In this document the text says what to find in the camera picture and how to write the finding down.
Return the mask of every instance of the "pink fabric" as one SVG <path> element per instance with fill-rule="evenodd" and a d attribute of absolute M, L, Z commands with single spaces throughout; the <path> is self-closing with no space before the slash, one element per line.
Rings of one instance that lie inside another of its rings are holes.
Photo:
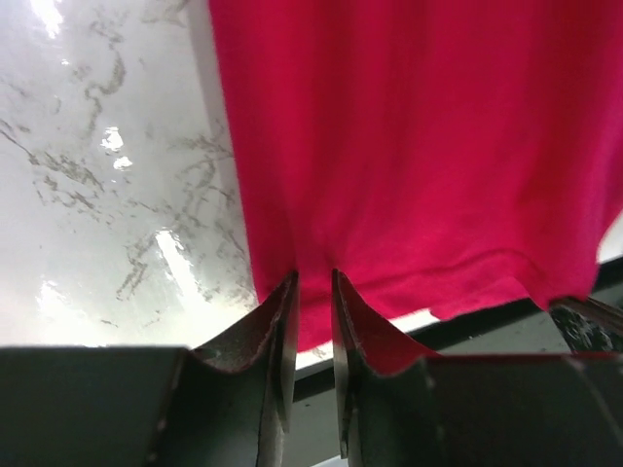
<path fill-rule="evenodd" d="M 623 206 L 620 0 L 209 0 L 255 286 L 384 316 L 585 297 Z"/>

